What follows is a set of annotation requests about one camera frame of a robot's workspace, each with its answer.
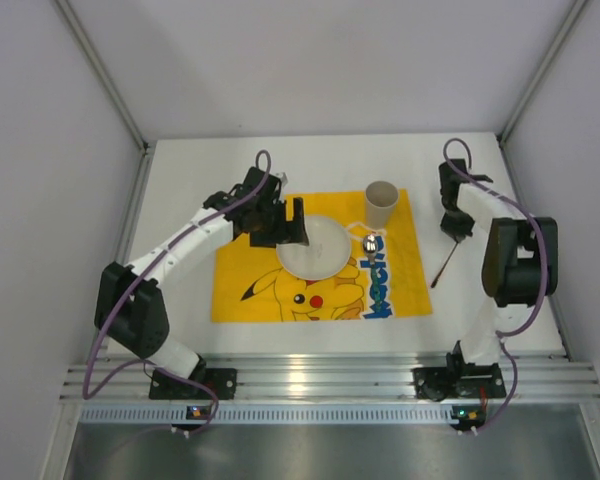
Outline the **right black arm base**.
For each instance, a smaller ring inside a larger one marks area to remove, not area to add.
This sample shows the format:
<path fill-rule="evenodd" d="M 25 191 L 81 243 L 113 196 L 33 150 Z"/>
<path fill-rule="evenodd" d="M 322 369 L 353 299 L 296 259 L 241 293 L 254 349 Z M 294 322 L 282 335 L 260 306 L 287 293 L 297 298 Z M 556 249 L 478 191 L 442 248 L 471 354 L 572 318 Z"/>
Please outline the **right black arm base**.
<path fill-rule="evenodd" d="M 418 399 L 504 399 L 506 387 L 498 363 L 477 365 L 465 359 L 460 342 L 446 354 L 445 365 L 419 367 L 413 371 Z"/>

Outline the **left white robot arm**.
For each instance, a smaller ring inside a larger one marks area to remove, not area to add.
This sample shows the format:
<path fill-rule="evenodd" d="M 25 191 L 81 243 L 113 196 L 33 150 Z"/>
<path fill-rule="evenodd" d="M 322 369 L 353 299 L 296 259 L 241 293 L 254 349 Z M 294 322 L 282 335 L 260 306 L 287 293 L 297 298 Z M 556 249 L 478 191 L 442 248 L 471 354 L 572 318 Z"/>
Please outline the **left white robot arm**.
<path fill-rule="evenodd" d="M 285 180 L 252 167 L 228 192 L 210 195 L 178 231 L 127 265 L 113 262 L 101 276 L 94 323 L 141 360 L 171 376 L 200 381 L 204 359 L 171 331 L 171 291 L 200 262 L 242 235 L 256 248 L 308 245 L 304 204 L 281 196 Z"/>

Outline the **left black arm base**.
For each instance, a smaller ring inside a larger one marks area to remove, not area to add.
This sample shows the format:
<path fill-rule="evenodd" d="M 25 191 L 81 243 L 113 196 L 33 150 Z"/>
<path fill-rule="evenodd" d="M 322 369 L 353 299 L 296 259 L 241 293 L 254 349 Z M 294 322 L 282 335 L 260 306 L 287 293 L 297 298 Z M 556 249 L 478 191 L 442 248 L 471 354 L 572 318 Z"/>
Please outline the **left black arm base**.
<path fill-rule="evenodd" d="M 198 383 L 211 390 L 219 400 L 235 397 L 238 372 L 233 368 L 207 368 Z M 151 400 L 203 400 L 210 396 L 198 387 L 171 378 L 154 370 L 149 389 Z"/>

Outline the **beige paper cup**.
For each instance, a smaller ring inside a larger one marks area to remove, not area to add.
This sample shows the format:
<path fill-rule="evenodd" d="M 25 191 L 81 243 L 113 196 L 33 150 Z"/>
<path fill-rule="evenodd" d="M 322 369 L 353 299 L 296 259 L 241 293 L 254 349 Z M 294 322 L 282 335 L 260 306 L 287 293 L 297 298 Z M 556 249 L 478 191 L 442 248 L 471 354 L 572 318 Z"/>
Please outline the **beige paper cup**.
<path fill-rule="evenodd" d="M 390 182 L 374 181 L 365 189 L 365 219 L 371 229 L 384 228 L 399 201 L 399 191 Z"/>

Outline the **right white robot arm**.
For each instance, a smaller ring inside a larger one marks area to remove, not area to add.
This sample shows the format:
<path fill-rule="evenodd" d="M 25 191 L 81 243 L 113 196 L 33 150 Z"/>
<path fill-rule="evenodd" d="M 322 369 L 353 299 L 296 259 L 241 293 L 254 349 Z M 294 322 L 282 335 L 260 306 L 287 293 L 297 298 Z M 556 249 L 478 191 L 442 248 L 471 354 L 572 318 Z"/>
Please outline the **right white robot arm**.
<path fill-rule="evenodd" d="M 491 366 L 500 346 L 527 329 L 557 287 L 558 226 L 496 193 L 486 175 L 471 175 L 462 159 L 439 166 L 441 230 L 461 242 L 480 228 L 488 234 L 481 268 L 486 300 L 454 351 L 467 364 Z"/>

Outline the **yellow pikachu cloth placemat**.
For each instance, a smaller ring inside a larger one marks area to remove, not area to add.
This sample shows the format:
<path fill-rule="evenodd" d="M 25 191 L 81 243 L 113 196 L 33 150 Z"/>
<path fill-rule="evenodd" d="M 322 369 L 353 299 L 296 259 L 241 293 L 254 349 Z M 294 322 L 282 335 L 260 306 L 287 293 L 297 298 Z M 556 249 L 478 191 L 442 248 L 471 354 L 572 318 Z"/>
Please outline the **yellow pikachu cloth placemat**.
<path fill-rule="evenodd" d="M 336 220 L 351 239 L 351 255 L 333 277 L 310 281 L 289 274 L 276 251 L 253 248 L 246 236 L 216 254 L 211 319 L 215 323 L 380 320 L 429 315 L 429 299 L 416 229 L 406 190 L 385 229 L 377 231 L 376 267 L 382 308 L 373 306 L 370 269 L 362 250 L 361 191 L 304 193 L 305 213 Z"/>

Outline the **wooden fork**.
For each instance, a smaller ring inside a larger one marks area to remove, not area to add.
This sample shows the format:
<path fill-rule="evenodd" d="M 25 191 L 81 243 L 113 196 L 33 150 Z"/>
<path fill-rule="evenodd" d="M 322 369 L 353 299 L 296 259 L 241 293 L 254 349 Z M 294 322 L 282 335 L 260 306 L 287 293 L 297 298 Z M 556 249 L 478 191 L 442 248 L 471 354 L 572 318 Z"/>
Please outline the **wooden fork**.
<path fill-rule="evenodd" d="M 444 274 L 447 266 L 449 265 L 449 262 L 451 261 L 451 259 L 452 259 L 453 255 L 454 255 L 454 253 L 456 252 L 458 246 L 459 246 L 459 242 L 455 241 L 454 245 L 453 245 L 453 247 L 451 249 L 451 251 L 449 252 L 449 254 L 447 255 L 447 257 L 444 259 L 444 261 L 443 261 L 442 265 L 440 266 L 438 272 L 435 274 L 435 276 L 431 280 L 430 285 L 429 285 L 429 287 L 431 289 L 434 289 L 438 285 L 438 283 L 439 283 L 442 275 Z"/>

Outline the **metal spoon teal handle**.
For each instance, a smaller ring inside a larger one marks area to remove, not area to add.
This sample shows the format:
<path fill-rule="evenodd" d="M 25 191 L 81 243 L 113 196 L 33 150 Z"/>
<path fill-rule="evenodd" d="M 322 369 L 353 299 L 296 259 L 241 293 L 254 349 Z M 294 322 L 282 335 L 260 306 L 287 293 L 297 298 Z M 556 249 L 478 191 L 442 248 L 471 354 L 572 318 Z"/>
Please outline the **metal spoon teal handle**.
<path fill-rule="evenodd" d="M 379 244 L 377 236 L 374 233 L 369 233 L 363 237 L 362 250 L 367 258 L 370 269 L 371 295 L 373 298 L 373 306 L 376 309 L 381 309 L 383 300 L 381 298 L 379 277 L 376 267 L 376 256 L 379 251 Z"/>

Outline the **white paper plate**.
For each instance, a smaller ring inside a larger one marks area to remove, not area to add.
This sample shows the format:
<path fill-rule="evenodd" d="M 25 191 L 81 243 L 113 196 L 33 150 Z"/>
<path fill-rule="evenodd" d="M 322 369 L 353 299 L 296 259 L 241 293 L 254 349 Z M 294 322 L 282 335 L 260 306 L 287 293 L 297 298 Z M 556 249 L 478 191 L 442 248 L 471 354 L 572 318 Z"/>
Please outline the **white paper plate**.
<path fill-rule="evenodd" d="M 324 215 L 305 218 L 308 245 L 276 247 L 281 266 L 291 275 L 310 281 L 324 280 L 342 271 L 351 255 L 351 239 L 336 220 Z"/>

